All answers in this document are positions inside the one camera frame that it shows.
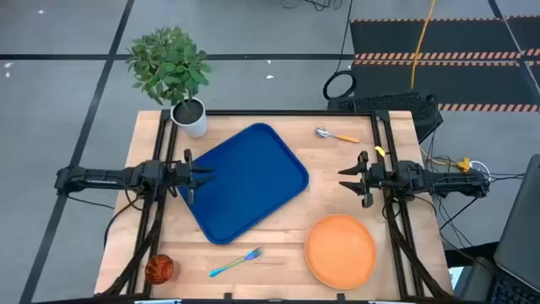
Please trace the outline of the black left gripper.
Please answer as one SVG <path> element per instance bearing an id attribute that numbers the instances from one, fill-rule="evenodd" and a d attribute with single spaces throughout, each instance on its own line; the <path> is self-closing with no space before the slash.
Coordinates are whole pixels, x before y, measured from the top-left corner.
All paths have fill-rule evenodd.
<path id="1" fill-rule="evenodd" d="M 194 167 L 192 152 L 189 149 L 184 150 L 184 161 L 172 161 L 172 167 L 168 170 L 166 185 L 167 192 L 173 197 L 178 196 L 178 187 L 183 186 L 186 189 L 187 204 L 195 203 L 195 191 L 207 182 L 215 179 L 214 176 L 207 176 L 195 179 L 193 173 L 207 174 L 214 172 L 213 169 Z"/>

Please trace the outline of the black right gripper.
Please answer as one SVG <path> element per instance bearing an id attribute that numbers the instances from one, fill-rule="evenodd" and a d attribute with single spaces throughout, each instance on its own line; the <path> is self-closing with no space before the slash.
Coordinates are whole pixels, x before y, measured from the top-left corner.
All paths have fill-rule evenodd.
<path id="1" fill-rule="evenodd" d="M 338 172 L 340 175 L 349 176 L 361 174 L 362 182 L 339 182 L 339 184 L 353 191 L 358 196 L 363 195 L 363 208 L 369 208 L 373 204 L 373 196 L 370 193 L 370 189 L 372 187 L 381 188 L 381 183 L 386 178 L 385 165 L 376 162 L 368 167 L 368 160 L 368 153 L 366 151 L 361 151 L 358 157 L 358 163 L 355 166 Z"/>

